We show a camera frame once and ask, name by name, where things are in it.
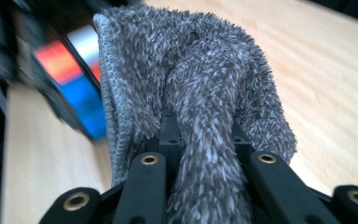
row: gray towel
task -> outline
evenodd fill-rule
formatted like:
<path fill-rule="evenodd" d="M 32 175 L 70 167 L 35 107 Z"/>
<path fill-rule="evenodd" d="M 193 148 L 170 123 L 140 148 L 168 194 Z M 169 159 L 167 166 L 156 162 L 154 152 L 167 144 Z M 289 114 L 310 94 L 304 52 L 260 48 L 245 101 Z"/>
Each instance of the gray towel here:
<path fill-rule="evenodd" d="M 202 14 L 146 6 L 103 10 L 102 96 L 115 186 L 135 155 L 178 118 L 184 155 L 169 223 L 251 223 L 246 177 L 231 139 L 236 120 L 256 150 L 287 162 L 296 140 L 261 49 L 240 27 Z"/>

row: wooden table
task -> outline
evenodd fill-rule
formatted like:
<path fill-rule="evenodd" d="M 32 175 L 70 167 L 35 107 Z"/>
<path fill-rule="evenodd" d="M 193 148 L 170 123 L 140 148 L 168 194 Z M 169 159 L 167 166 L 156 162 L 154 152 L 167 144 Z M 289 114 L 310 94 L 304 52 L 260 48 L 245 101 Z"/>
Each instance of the wooden table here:
<path fill-rule="evenodd" d="M 213 12 L 255 38 L 272 68 L 296 134 L 291 167 L 312 188 L 358 185 L 358 21 L 294 0 L 149 0 Z M 109 189 L 105 142 L 91 143 L 54 117 L 39 93 L 9 90 L 1 221 L 36 223 L 68 189 Z"/>

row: fuzzy fabric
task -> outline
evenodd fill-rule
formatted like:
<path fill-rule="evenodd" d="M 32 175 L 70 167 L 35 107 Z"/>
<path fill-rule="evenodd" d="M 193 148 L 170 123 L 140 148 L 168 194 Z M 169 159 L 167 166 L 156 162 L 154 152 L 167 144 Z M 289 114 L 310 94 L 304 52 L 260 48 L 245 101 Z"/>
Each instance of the fuzzy fabric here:
<path fill-rule="evenodd" d="M 185 143 L 169 223 L 251 223 L 234 151 L 236 120 L 256 150 L 287 162 L 296 140 L 261 49 L 241 28 L 202 14 L 146 6 L 103 10 L 102 97 L 115 186 L 173 112 Z"/>

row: red and blue object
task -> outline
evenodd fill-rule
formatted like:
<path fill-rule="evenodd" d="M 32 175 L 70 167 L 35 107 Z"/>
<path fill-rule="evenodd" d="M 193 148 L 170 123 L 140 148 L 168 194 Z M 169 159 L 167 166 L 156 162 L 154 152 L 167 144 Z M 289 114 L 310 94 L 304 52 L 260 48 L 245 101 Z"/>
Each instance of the red and blue object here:
<path fill-rule="evenodd" d="M 87 135 L 95 140 L 106 137 L 106 122 L 101 95 L 83 72 L 71 52 L 61 41 L 54 41 L 34 53 L 36 59 L 51 77 L 58 91 L 73 109 Z M 99 78 L 98 57 L 90 57 L 91 71 Z"/>

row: light wood surface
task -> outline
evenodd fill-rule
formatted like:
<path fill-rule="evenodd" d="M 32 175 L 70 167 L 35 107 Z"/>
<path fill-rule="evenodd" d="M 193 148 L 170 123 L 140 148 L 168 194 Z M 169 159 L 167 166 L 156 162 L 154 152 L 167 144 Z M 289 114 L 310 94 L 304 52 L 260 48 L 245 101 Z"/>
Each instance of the light wood surface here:
<path fill-rule="evenodd" d="M 148 0 L 213 12 L 246 29 L 265 51 L 285 116 L 296 134 L 291 167 L 331 194 L 358 185 L 358 21 L 306 1 Z M 43 97 L 9 90 L 2 223 L 36 223 L 68 189 L 109 189 L 107 145 L 54 117 Z"/>

